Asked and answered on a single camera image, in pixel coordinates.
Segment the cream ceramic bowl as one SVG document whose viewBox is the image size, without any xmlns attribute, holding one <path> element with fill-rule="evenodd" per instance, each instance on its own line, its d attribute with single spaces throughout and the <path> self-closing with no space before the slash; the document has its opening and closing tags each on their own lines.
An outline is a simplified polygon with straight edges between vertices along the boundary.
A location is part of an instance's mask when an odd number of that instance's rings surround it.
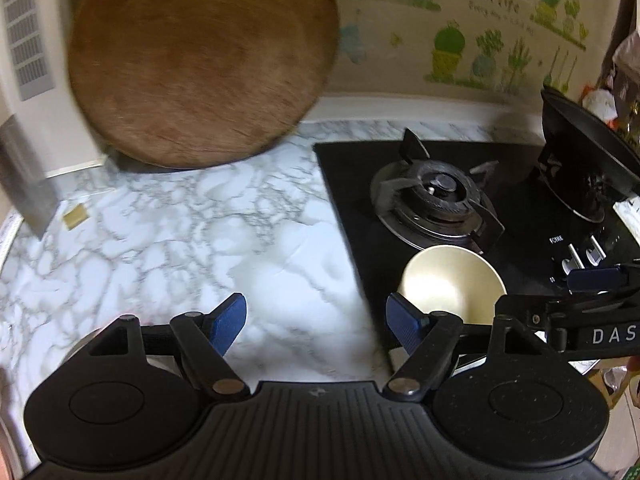
<svg viewBox="0 0 640 480">
<path fill-rule="evenodd" d="M 411 258 L 398 292 L 421 312 L 445 311 L 466 324 L 490 325 L 506 286 L 497 271 L 475 252 L 438 245 Z"/>
</svg>

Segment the small tan block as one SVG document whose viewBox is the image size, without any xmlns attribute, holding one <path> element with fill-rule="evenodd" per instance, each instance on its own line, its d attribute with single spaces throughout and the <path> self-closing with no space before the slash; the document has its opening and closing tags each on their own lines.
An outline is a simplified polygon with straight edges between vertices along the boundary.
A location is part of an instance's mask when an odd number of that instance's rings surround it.
<svg viewBox="0 0 640 480">
<path fill-rule="evenodd" d="M 89 218 L 89 211 L 83 203 L 76 204 L 69 210 L 66 210 L 62 215 L 64 226 L 66 226 L 66 229 L 69 231 L 78 228 L 81 223 L 84 223 Z"/>
</svg>

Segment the left gas burner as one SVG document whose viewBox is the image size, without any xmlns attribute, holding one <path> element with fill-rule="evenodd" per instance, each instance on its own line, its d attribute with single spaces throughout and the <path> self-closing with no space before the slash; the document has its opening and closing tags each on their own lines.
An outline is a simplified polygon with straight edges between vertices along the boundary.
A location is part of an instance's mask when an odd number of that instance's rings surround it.
<svg viewBox="0 0 640 480">
<path fill-rule="evenodd" d="M 390 232 L 416 249 L 448 244 L 483 255 L 495 246 L 504 225 L 485 186 L 498 162 L 464 171 L 434 159 L 410 129 L 398 154 L 370 184 L 374 212 Z"/>
</svg>

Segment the black gas stove top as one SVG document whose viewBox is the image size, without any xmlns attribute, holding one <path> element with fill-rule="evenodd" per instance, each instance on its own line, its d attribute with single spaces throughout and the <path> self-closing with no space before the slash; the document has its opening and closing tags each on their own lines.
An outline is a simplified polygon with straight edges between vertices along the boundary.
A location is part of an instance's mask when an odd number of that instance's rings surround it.
<svg viewBox="0 0 640 480">
<path fill-rule="evenodd" d="M 314 146 L 385 353 L 399 344 L 388 295 L 420 250 L 458 246 L 485 258 L 510 294 L 567 292 L 578 266 L 637 262 L 639 244 L 611 206 L 574 188 L 574 209 L 539 169 L 539 146 L 454 141 Z"/>
</svg>

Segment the round wooden cutting board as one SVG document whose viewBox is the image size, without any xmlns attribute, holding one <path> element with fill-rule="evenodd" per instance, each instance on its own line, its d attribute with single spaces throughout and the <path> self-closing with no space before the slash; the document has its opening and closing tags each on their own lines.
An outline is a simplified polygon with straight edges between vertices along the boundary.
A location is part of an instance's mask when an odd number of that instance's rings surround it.
<svg viewBox="0 0 640 480">
<path fill-rule="evenodd" d="M 335 0 L 84 0 L 68 76 L 115 150 L 165 168 L 255 155 L 322 95 Z"/>
</svg>

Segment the cleaver knife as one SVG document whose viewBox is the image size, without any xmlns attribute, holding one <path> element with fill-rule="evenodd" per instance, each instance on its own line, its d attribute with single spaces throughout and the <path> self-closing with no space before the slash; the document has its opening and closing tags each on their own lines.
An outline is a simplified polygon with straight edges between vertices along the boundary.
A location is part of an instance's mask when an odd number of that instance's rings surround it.
<svg viewBox="0 0 640 480">
<path fill-rule="evenodd" d="M 15 115 L 1 125 L 1 185 L 32 234 L 41 240 L 60 199 Z"/>
</svg>

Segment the grey wall vent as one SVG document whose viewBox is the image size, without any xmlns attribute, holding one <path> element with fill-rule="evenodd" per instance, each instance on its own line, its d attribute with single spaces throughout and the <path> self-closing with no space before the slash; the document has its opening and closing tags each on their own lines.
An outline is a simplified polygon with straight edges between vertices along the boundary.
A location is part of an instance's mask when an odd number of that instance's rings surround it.
<svg viewBox="0 0 640 480">
<path fill-rule="evenodd" d="M 10 61 L 22 101 L 54 88 L 40 34 L 36 0 L 1 0 Z"/>
</svg>

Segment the black wok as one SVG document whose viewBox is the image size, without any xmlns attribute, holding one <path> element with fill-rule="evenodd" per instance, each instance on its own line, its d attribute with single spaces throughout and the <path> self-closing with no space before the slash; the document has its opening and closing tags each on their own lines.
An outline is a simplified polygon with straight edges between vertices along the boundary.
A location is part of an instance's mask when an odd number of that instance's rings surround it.
<svg viewBox="0 0 640 480">
<path fill-rule="evenodd" d="M 544 86 L 538 157 L 544 182 L 575 216 L 600 223 L 608 208 L 639 193 L 639 156 L 596 115 Z"/>
</svg>

